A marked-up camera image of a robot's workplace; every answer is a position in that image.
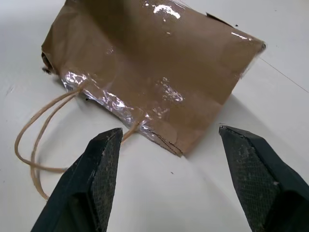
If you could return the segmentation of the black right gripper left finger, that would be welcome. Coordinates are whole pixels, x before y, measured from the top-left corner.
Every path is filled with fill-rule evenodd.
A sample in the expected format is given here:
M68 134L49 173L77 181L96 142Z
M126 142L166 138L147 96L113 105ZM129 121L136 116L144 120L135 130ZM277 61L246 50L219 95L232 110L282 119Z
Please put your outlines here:
M121 128L98 134L64 172L34 232L105 232L116 187Z

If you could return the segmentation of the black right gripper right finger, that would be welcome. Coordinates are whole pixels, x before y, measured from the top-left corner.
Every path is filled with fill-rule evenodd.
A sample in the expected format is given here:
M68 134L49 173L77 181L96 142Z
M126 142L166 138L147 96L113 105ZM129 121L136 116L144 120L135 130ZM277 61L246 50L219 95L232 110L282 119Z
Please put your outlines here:
M309 186L262 137L219 128L233 186L253 232L307 232Z

